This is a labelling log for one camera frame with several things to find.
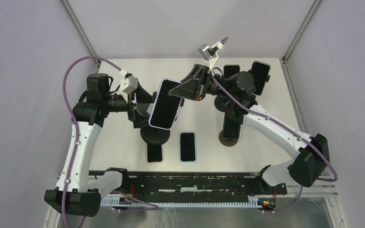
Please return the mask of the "white cased phone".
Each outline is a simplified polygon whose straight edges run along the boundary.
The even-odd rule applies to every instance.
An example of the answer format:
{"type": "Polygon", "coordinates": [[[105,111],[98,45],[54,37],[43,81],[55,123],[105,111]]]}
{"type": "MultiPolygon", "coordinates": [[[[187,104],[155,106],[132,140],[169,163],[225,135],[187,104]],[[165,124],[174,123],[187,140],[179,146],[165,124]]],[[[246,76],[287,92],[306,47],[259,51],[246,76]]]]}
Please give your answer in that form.
{"type": "Polygon", "coordinates": [[[239,65],[225,65],[223,67],[223,77],[228,79],[231,76],[237,74],[240,72],[240,66],[239,65]]]}

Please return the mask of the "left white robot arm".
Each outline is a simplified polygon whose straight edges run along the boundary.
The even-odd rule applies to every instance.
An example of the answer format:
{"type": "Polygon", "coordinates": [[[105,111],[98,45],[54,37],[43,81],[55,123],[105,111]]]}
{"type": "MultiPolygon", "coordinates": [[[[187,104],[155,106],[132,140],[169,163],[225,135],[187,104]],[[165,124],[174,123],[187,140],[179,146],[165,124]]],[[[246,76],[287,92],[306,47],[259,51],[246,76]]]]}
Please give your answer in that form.
{"type": "Polygon", "coordinates": [[[87,77],[87,90],[71,110],[72,134],[69,150],[62,173],[54,189],[46,190],[44,201],[59,213],[83,217],[94,217],[102,199],[112,191],[126,193],[130,189],[130,180],[126,168],[108,168],[95,175],[89,167],[98,136],[104,120],[111,112],[127,112],[130,121],[135,120],[138,95],[144,101],[151,102],[137,78],[130,73],[121,73],[120,94],[110,92],[113,81],[108,74],[96,73],[87,77]]]}

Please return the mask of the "lilac cased phone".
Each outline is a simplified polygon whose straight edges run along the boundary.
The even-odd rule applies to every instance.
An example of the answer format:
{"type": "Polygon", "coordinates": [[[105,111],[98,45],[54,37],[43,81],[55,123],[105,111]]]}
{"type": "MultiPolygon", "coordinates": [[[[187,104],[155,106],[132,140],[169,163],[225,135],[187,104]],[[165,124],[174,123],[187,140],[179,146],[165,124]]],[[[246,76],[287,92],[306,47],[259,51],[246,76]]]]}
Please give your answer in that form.
{"type": "Polygon", "coordinates": [[[182,99],[171,96],[169,92],[181,82],[164,78],[157,91],[152,113],[149,117],[149,125],[153,128],[170,130],[176,119],[182,99]]]}

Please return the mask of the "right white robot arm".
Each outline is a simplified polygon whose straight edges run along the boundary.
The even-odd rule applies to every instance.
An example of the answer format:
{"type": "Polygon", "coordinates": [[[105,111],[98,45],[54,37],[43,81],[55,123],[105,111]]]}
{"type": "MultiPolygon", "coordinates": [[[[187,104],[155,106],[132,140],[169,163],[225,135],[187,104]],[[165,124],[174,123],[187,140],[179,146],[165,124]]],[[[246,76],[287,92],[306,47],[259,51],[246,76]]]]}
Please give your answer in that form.
{"type": "Polygon", "coordinates": [[[258,192],[267,194],[276,185],[290,181],[309,188],[317,180],[323,181],[321,174],[325,168],[331,168],[327,138],[297,130],[258,104],[256,95],[267,82],[269,70],[268,64],[254,62],[248,71],[219,75],[196,64],[168,94],[193,101],[201,101],[206,95],[223,98],[223,103],[216,105],[219,111],[263,134],[290,156],[290,161],[261,170],[261,178],[255,181],[258,192]]]}

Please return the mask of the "black round clamp stand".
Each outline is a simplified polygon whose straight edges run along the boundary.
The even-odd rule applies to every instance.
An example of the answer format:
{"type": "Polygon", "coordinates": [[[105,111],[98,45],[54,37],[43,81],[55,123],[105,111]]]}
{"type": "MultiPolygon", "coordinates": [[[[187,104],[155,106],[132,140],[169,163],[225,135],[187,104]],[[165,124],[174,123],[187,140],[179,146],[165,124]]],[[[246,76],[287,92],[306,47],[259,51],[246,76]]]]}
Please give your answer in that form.
{"type": "Polygon", "coordinates": [[[151,127],[150,125],[139,128],[141,138],[148,144],[148,145],[160,145],[162,146],[165,144],[171,135],[170,130],[164,130],[159,128],[151,127]]]}

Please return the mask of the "light blue cased phone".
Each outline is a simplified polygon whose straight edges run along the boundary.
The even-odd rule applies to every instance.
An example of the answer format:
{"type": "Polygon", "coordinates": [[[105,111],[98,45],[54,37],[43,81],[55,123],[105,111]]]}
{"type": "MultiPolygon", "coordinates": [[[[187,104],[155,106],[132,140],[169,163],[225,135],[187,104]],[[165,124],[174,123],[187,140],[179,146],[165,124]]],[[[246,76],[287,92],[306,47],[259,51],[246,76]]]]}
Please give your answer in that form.
{"type": "Polygon", "coordinates": [[[193,132],[180,133],[180,161],[196,161],[196,138],[193,132]]]}

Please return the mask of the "cream cased phone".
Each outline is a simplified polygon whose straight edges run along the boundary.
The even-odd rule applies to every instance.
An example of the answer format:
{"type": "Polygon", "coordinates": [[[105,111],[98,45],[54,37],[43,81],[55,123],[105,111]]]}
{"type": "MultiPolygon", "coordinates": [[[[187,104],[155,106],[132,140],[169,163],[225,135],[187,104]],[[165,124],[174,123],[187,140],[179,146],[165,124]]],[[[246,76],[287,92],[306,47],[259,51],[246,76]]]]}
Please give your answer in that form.
{"type": "Polygon", "coordinates": [[[160,145],[147,145],[147,162],[155,163],[163,161],[163,150],[160,145]]]}

